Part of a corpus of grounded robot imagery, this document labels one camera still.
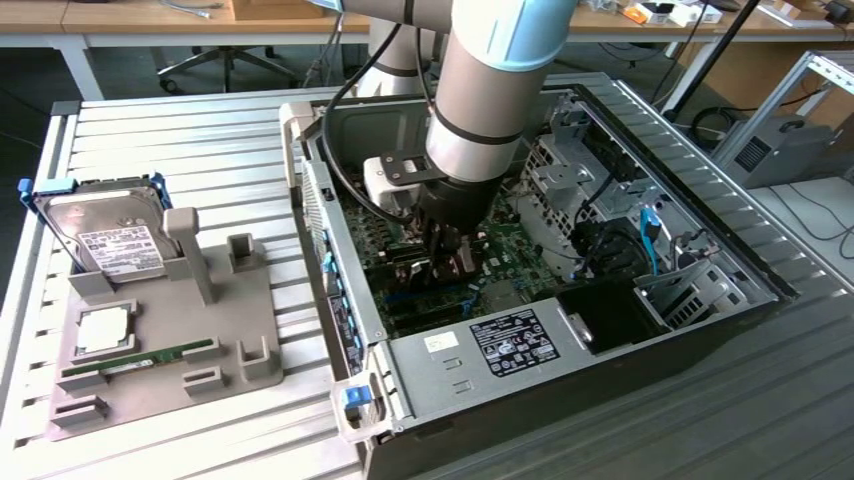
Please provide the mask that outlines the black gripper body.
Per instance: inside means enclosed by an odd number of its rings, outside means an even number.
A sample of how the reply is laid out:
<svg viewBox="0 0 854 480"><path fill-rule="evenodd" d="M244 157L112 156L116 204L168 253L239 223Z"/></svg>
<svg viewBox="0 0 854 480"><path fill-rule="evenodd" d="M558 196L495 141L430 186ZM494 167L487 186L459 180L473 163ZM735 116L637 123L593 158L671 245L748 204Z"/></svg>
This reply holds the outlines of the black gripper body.
<svg viewBox="0 0 854 480"><path fill-rule="evenodd" d="M461 234L473 234L485 220L501 189L501 179L465 182L451 177L419 187L418 218Z"/></svg>

